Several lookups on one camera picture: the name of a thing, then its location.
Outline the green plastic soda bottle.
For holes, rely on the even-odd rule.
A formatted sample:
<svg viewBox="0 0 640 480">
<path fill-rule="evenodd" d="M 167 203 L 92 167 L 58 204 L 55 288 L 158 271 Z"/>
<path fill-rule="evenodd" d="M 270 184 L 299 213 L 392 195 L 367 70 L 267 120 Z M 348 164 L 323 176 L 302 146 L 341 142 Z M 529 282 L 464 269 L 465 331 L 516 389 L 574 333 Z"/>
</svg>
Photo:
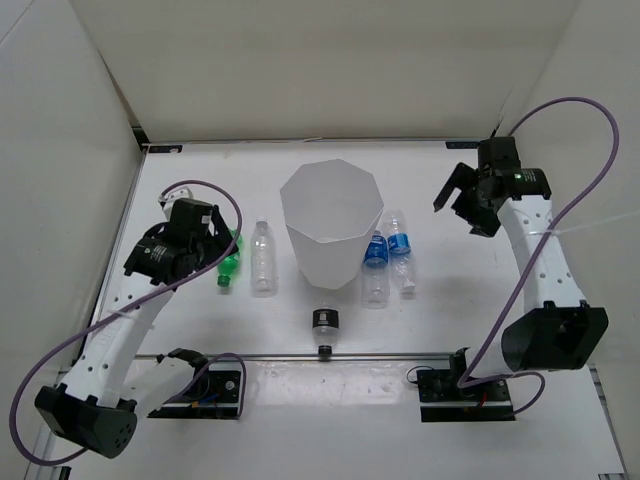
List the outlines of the green plastic soda bottle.
<svg viewBox="0 0 640 480">
<path fill-rule="evenodd" d="M 217 267 L 217 285 L 222 289 L 229 289 L 241 269 L 241 251 L 243 237 L 239 236 L 236 242 L 237 251 L 227 256 Z"/>
</svg>

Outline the clear unlabeled plastic bottle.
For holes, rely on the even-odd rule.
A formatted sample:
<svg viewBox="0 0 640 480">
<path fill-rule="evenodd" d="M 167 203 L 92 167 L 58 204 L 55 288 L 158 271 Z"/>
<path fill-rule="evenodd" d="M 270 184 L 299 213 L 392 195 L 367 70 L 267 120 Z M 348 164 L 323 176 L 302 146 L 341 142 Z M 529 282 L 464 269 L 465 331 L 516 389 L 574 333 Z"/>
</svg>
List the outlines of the clear unlabeled plastic bottle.
<svg viewBox="0 0 640 480">
<path fill-rule="evenodd" d="M 274 296 L 278 287 L 276 244 L 265 217 L 255 222 L 251 237 L 251 288 L 258 297 Z"/>
</svg>

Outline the clear bottle blue label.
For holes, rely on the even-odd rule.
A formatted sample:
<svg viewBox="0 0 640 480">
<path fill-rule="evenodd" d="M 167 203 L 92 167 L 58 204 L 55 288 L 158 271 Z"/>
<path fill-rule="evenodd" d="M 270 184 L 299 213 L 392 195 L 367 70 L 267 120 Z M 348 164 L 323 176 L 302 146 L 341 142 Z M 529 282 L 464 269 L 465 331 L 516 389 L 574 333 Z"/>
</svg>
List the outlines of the clear bottle blue label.
<svg viewBox="0 0 640 480">
<path fill-rule="evenodd" d="M 400 295 L 415 295 L 415 266 L 408 235 L 407 222 L 400 210 L 388 210 L 381 219 L 384 238 L 387 241 L 391 277 Z"/>
</svg>

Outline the blue Pocari Sweat bottle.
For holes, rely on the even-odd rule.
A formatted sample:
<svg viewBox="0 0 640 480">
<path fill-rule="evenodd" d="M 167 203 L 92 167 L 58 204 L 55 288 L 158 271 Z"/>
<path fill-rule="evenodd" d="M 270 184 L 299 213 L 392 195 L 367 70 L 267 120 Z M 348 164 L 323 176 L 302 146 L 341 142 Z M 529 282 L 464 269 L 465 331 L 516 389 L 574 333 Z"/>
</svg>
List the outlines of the blue Pocari Sweat bottle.
<svg viewBox="0 0 640 480">
<path fill-rule="evenodd" d="M 366 308 L 386 307 L 390 296 L 388 264 L 386 239 L 379 230 L 375 230 L 365 251 L 361 268 L 361 300 Z"/>
</svg>

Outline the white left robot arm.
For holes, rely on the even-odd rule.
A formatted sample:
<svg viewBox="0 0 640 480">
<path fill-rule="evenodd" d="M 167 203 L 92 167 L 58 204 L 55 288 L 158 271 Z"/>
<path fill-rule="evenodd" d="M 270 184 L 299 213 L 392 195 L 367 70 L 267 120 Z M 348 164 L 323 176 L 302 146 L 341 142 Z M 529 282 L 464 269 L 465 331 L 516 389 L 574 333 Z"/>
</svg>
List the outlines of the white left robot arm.
<svg viewBox="0 0 640 480">
<path fill-rule="evenodd" d="M 124 264 L 106 325 L 60 384 L 41 388 L 34 401 L 55 435 L 106 458 L 124 451 L 140 419 L 173 397 L 198 400 L 210 386 L 204 355 L 181 348 L 159 356 L 142 378 L 126 379 L 177 288 L 237 250 L 218 206 L 184 197 L 163 207 L 165 221 L 144 233 Z"/>
</svg>

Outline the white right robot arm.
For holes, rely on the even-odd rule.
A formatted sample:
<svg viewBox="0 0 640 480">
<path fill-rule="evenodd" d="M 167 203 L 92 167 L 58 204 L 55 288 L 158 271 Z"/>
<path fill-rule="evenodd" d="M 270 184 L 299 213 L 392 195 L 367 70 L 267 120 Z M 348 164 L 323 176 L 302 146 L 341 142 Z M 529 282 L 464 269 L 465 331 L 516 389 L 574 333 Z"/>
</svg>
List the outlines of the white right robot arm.
<svg viewBox="0 0 640 480">
<path fill-rule="evenodd" d="M 452 209 L 472 234 L 492 238 L 504 230 L 520 278 L 483 344 L 459 352 L 465 365 L 450 373 L 449 387 L 464 400 L 488 381 L 582 369 L 609 326 L 605 309 L 578 287 L 553 233 L 557 219 L 544 172 L 522 166 L 511 136 L 479 142 L 477 155 L 477 167 L 455 167 L 434 209 L 456 193 Z"/>
</svg>

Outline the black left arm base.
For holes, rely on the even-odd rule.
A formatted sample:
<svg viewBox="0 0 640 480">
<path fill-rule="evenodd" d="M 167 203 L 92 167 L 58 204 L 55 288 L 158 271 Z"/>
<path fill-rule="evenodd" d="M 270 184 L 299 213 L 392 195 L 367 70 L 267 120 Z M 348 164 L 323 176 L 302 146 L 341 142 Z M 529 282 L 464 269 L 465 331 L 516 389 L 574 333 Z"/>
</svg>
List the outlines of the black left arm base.
<svg viewBox="0 0 640 480">
<path fill-rule="evenodd" d="M 236 354 L 215 357 L 182 396 L 148 414 L 150 419 L 239 420 L 244 411 L 247 367 Z"/>
</svg>

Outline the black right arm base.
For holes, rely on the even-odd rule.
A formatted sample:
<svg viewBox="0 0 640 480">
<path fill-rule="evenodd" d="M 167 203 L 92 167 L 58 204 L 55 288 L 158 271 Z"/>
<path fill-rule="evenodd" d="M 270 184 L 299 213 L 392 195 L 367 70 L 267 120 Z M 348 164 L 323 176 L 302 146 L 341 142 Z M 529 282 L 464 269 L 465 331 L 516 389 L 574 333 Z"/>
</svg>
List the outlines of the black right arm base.
<svg viewBox="0 0 640 480">
<path fill-rule="evenodd" d="M 416 366 L 406 375 L 418 389 L 422 423 L 479 423 L 514 421 L 515 414 L 505 380 L 460 389 L 466 370 L 464 349 L 451 354 L 447 367 Z"/>
</svg>

